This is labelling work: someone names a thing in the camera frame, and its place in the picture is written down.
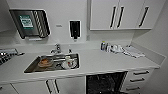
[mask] wall-mounted dispenser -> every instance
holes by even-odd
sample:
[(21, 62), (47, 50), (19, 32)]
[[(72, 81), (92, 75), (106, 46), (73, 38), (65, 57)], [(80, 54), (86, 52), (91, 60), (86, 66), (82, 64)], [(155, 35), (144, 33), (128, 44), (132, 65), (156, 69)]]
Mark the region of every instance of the wall-mounted dispenser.
[(44, 10), (9, 10), (20, 37), (45, 38), (50, 34), (46, 13)]
[(76, 41), (80, 37), (80, 21), (70, 21), (70, 32), (71, 37)]

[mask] white wall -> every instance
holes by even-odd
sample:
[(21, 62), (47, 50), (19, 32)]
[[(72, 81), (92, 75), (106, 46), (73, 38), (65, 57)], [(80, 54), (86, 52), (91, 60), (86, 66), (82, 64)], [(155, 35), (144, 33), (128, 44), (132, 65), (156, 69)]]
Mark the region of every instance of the white wall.
[[(168, 0), (153, 30), (135, 31), (133, 42), (168, 57)], [(142, 94), (168, 94), (168, 59), (154, 71)]]
[(69, 21), (81, 21), (81, 37), (76, 43), (88, 41), (127, 41), (131, 42), (134, 31), (89, 31), (87, 28), (87, 0), (7, 0), (11, 9), (44, 9), (50, 26), (51, 35), (42, 41), (22, 40), (16, 31), (8, 31), (0, 34), (1, 45), (32, 45), (74, 43), (70, 38)]

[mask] soap dispenser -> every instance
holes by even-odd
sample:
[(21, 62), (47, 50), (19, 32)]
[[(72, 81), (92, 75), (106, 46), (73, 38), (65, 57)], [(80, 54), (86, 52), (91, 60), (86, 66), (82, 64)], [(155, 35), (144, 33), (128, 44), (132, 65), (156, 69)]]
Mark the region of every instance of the soap dispenser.
[(71, 37), (76, 41), (80, 37), (80, 21), (70, 21), (70, 32)]

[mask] item in sink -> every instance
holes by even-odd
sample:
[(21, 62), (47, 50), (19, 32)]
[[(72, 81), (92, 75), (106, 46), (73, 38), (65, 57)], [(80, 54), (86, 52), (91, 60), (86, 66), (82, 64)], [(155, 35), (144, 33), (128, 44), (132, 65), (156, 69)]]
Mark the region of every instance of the item in sink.
[(50, 67), (52, 66), (53, 61), (52, 60), (48, 60), (48, 59), (42, 59), (39, 63), (38, 66), (39, 67)]

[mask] dishwasher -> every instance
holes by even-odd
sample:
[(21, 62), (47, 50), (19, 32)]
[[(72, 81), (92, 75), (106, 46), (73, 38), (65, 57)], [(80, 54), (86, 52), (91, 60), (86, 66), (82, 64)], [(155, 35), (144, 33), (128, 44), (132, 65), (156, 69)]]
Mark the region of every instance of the dishwasher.
[(127, 72), (86, 76), (86, 94), (127, 94), (120, 92)]

